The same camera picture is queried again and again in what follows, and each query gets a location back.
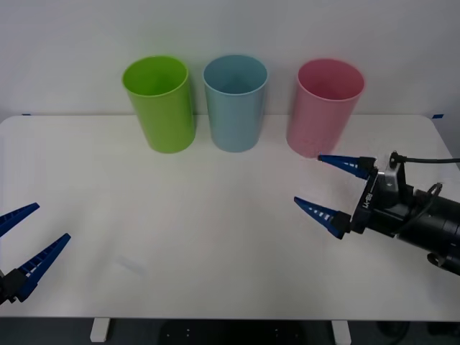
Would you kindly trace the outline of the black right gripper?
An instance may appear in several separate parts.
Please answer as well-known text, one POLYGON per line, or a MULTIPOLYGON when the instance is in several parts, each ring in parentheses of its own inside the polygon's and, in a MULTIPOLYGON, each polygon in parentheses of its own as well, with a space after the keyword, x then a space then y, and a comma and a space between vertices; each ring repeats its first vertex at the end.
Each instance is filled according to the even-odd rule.
POLYGON ((350 231, 371 229, 389 237, 414 237, 414 187, 405 179, 405 168, 380 172, 373 157, 319 155, 318 161, 333 165, 366 181, 352 216, 294 197, 294 202, 330 234, 342 239, 350 231))

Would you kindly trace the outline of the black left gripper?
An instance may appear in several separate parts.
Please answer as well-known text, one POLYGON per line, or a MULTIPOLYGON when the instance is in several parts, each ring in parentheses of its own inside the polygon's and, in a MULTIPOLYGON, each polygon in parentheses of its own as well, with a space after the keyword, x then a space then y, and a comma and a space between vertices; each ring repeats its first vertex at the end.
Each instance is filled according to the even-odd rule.
MULTIPOLYGON (((1 216, 0 237, 13 229, 18 223, 35 212, 39 207, 40 205, 38 203, 31 203, 1 216)), ((0 304, 6 301, 14 303, 16 300, 24 302, 28 299, 37 287, 40 279, 50 268, 70 239, 71 236, 69 234, 62 235, 39 254, 1 277, 0 304)))

